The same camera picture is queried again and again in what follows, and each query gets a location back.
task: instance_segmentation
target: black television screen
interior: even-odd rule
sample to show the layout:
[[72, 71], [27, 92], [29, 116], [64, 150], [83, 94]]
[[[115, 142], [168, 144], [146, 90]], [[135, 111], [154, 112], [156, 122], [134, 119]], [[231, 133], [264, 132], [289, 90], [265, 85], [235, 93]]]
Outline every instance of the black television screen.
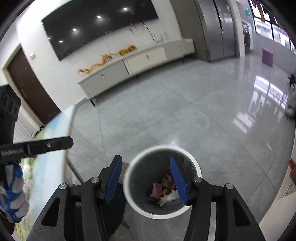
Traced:
[[131, 24], [157, 19], [150, 0], [72, 0], [42, 22], [59, 60], [88, 42]]

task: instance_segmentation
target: glossy floor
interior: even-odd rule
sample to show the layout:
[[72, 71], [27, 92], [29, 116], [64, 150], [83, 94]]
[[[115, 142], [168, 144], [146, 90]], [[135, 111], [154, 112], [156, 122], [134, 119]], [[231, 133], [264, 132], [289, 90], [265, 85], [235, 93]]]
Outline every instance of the glossy floor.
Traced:
[[[234, 184], [260, 221], [281, 185], [294, 141], [295, 121], [284, 114], [293, 94], [287, 81], [287, 73], [256, 55], [169, 63], [100, 95], [96, 107], [82, 104], [69, 158], [88, 179], [115, 154], [130, 162], [150, 146], [178, 145], [196, 158], [209, 183]], [[113, 239], [183, 240], [189, 215], [157, 221], [127, 205], [131, 228], [120, 227]], [[209, 240], [214, 235], [213, 212]]]

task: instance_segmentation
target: gloved hand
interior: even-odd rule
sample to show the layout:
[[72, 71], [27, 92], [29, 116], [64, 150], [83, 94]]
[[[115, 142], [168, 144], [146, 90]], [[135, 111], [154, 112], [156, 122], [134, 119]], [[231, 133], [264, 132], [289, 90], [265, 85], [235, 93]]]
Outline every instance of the gloved hand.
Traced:
[[5, 173], [8, 188], [5, 190], [0, 186], [0, 195], [3, 195], [6, 203], [2, 203], [0, 199], [0, 209], [12, 217], [14, 223], [18, 223], [29, 210], [29, 202], [23, 190], [22, 168], [19, 164], [8, 165], [5, 166]]

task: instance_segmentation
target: metal screw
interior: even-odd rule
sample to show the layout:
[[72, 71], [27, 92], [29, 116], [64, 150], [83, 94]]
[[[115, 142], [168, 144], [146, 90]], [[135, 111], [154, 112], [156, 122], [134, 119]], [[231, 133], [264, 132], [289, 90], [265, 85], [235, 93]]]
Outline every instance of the metal screw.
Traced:
[[226, 188], [231, 190], [234, 188], [234, 186], [231, 183], [227, 183]]
[[97, 183], [97, 182], [99, 182], [99, 178], [98, 177], [93, 177], [92, 179], [91, 179], [91, 182], [92, 183]]
[[201, 183], [202, 182], [202, 178], [201, 177], [195, 177], [193, 180], [196, 183]]
[[61, 190], [65, 189], [67, 187], [67, 184], [66, 183], [62, 183], [61, 185], [59, 185], [59, 188]]

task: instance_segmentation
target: window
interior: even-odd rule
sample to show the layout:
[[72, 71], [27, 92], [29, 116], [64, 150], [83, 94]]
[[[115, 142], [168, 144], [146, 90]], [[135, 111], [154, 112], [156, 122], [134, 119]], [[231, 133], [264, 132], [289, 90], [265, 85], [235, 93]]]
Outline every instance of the window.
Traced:
[[290, 40], [286, 31], [279, 27], [275, 17], [270, 12], [268, 12], [261, 3], [257, 2], [259, 6], [257, 5], [255, 7], [252, 3], [252, 0], [249, 1], [254, 16], [256, 32], [285, 46], [296, 54], [296, 49], [292, 44], [292, 41]]

